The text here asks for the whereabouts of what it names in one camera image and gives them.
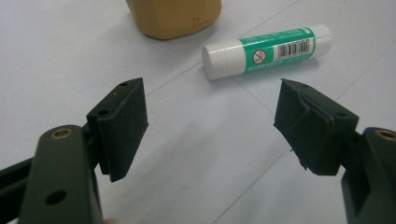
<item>screw hole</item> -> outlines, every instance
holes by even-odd
[[[101,111],[99,111],[99,113],[98,113],[98,115],[100,115],[100,116],[106,116],[106,115],[108,115],[108,110],[101,110]]]
[[[395,133],[385,131],[385,130],[378,130],[376,133],[381,136],[382,138],[385,138],[389,141],[396,141],[396,135]]]
[[[341,118],[344,118],[344,117],[347,116],[347,114],[345,114],[345,113],[343,113],[343,112],[337,112],[336,115],[337,115],[338,117],[341,117]]]
[[[57,203],[60,203],[66,198],[66,191],[64,190],[58,190],[53,193],[51,193],[46,200],[47,205],[55,205]]]
[[[68,137],[72,132],[73,132],[73,130],[71,130],[69,128],[67,128],[67,129],[59,129],[59,130],[56,130],[55,132],[53,132],[50,135],[50,137],[52,139],[59,140],[59,139],[63,139],[63,138]]]

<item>white cap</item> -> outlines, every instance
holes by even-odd
[[[316,48],[311,58],[326,54],[332,45],[332,33],[323,24],[308,26],[315,34]],[[246,69],[246,54],[240,40],[204,46],[202,61],[207,79],[240,75]]]
[[[207,45],[202,49],[202,61],[207,79],[239,75],[245,72],[246,56],[241,41]]]
[[[311,58],[325,55],[332,46],[332,32],[329,27],[324,24],[316,24],[308,26],[315,34],[316,48]]]

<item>black bracket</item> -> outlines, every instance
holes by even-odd
[[[347,219],[355,223],[396,223],[396,133],[368,128],[355,132],[358,116],[312,87],[282,80],[275,127],[301,165],[316,175],[342,180]]]
[[[93,169],[127,175],[149,126],[143,79],[118,85],[87,120],[43,133],[32,159],[0,171],[0,223],[103,223]]]

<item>yellow bottle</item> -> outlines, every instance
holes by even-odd
[[[126,0],[139,30],[157,39],[191,35],[213,24],[221,0]]]

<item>glue stick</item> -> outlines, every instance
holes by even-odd
[[[245,74],[327,53],[332,33],[323,24],[207,45],[202,60],[207,79]]]

